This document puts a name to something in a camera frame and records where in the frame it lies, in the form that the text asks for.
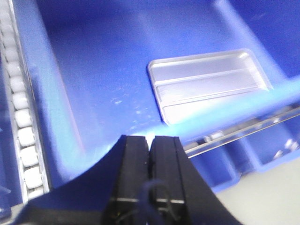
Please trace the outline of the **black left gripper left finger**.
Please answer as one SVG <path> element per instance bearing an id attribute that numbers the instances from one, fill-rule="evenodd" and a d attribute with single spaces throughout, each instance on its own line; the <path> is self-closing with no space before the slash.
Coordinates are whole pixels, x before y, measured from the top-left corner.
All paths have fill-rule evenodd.
<path id="1" fill-rule="evenodd" d="M 16 225 L 144 225 L 139 207 L 148 180 L 148 145 L 142 136 L 122 135 L 90 169 L 30 200 Z"/>

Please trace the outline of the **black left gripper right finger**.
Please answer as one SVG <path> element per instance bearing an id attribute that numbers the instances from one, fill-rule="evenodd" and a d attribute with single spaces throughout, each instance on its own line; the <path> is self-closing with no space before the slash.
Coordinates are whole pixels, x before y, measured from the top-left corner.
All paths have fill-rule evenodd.
<path id="1" fill-rule="evenodd" d="M 150 148 L 151 198 L 162 225 L 239 225 L 188 159 L 178 137 L 156 136 Z"/>

